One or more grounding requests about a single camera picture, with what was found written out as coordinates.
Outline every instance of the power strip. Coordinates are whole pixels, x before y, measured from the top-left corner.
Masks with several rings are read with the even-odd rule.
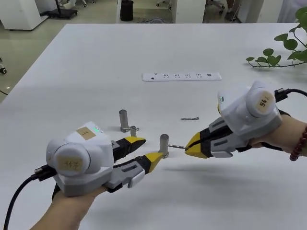
[[[144,73],[143,81],[220,81],[221,75],[216,73]]]

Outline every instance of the chair wheel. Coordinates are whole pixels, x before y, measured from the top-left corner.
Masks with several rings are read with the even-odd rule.
[[[0,69],[0,73],[2,73],[2,74],[6,74],[8,71],[6,70],[6,68],[1,68]]]

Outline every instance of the white partition wall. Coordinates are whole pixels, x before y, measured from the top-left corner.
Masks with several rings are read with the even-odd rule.
[[[243,23],[276,23],[282,0],[242,0],[238,19]]]

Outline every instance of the white tabletop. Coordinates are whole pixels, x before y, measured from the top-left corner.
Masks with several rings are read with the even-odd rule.
[[[186,145],[215,120],[217,92],[261,79],[273,88],[307,90],[305,66],[252,69],[249,56],[265,48],[287,58],[273,38],[293,24],[70,24],[51,42],[0,105],[0,217],[21,182],[45,164],[47,143],[85,122],[112,139],[118,112],[148,142],[135,154],[159,149],[161,134]],[[143,82],[144,72],[218,71],[222,81]],[[306,121],[306,98],[279,107]],[[181,121],[199,116],[199,121]],[[230,159],[198,159],[181,150],[133,189],[100,195],[82,230],[259,230],[307,227],[307,159],[255,149]],[[10,230],[28,229],[51,202],[53,179],[30,183],[16,201]]]

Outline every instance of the floor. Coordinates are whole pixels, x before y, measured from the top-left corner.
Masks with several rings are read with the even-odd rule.
[[[0,24],[0,56],[8,73],[0,74],[0,90],[9,93],[26,71],[31,67],[52,39],[67,23],[115,23],[116,4],[114,0],[97,0],[97,3],[88,3],[86,8],[81,1],[77,1],[78,16],[69,20],[48,19],[35,30],[8,31]],[[134,23],[162,17],[171,22],[172,16],[167,4],[156,6],[156,0],[134,1]],[[210,8],[206,17],[210,17],[211,23],[223,23],[218,15],[218,10]],[[5,98],[0,93],[0,102]]]

